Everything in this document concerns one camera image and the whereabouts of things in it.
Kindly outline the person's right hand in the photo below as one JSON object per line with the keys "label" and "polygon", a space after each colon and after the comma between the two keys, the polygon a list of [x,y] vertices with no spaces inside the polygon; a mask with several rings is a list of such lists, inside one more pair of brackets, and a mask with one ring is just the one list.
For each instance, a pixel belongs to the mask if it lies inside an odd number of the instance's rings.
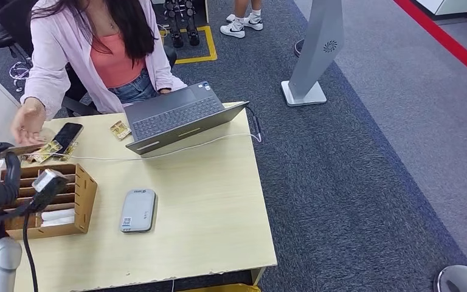
{"label": "person's right hand", "polygon": [[44,144],[46,139],[40,135],[46,120],[45,106],[35,97],[28,97],[18,109],[11,132],[19,145]]}

